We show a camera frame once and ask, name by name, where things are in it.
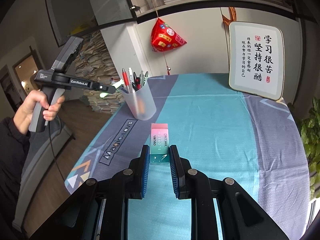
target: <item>pen holder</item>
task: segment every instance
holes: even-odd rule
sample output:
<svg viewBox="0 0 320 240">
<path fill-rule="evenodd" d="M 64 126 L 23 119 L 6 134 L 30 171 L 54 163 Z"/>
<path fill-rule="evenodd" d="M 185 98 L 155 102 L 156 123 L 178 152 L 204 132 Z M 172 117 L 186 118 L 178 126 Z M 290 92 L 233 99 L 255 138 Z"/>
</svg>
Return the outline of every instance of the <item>pen holder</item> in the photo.
<svg viewBox="0 0 320 240">
<path fill-rule="evenodd" d="M 145 121 L 153 117 L 157 109 L 148 82 L 136 92 L 126 94 L 121 91 L 121 93 L 136 119 Z"/>
</svg>

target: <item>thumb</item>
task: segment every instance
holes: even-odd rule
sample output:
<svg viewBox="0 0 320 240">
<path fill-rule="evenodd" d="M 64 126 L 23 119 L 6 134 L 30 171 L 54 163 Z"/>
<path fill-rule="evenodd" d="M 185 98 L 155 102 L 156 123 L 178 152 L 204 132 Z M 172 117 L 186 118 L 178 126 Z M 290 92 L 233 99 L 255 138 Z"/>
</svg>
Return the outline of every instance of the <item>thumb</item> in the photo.
<svg viewBox="0 0 320 240">
<path fill-rule="evenodd" d="M 45 109 L 48 109 L 50 106 L 47 101 L 47 96 L 41 91 L 32 90 L 27 96 L 27 98 L 30 100 L 31 104 L 39 102 L 41 106 Z"/>
</svg>

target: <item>white triangle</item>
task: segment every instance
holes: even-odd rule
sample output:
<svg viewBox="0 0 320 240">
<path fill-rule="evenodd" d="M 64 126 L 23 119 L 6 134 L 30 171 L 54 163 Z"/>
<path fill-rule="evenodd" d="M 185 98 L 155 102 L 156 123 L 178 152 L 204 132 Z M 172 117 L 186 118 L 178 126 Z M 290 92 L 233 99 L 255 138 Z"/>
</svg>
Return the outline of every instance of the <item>white triangle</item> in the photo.
<svg viewBox="0 0 320 240">
<path fill-rule="evenodd" d="M 81 177 L 81 179 L 83 179 L 83 181 L 86 181 L 89 178 L 89 174 L 90 174 L 90 171 L 81 175 L 80 177 Z"/>
<path fill-rule="evenodd" d="M 67 181 L 70 183 L 71 187 L 73 188 L 75 186 L 76 180 L 77 180 L 78 174 L 67 179 Z"/>
</svg>

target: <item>striped strap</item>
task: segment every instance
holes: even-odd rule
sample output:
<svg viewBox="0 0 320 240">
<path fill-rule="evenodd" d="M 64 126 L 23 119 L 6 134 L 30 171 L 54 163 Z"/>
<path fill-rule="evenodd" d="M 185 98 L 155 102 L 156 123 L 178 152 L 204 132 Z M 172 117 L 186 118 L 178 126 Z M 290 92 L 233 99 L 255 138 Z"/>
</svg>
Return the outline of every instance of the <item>striped strap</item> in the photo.
<svg viewBox="0 0 320 240">
<path fill-rule="evenodd" d="M 230 12 L 230 16 L 231 16 L 231 20 L 229 20 L 227 17 L 225 17 L 224 15 L 222 15 L 222 20 L 226 25 L 230 25 L 231 22 L 236 21 L 237 20 L 237 14 L 236 14 L 236 9 L 234 7 L 229 7 L 229 12 Z"/>
</svg>

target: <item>framed chinese calligraphy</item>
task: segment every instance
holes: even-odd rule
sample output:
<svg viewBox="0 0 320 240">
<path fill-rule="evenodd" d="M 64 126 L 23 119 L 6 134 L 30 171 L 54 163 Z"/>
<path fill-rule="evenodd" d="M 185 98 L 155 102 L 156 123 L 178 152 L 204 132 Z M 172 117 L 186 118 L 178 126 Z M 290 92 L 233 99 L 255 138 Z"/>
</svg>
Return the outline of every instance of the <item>framed chinese calligraphy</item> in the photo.
<svg viewBox="0 0 320 240">
<path fill-rule="evenodd" d="M 229 85 L 234 90 L 278 100 L 284 85 L 281 30 L 263 24 L 232 22 Z"/>
</svg>

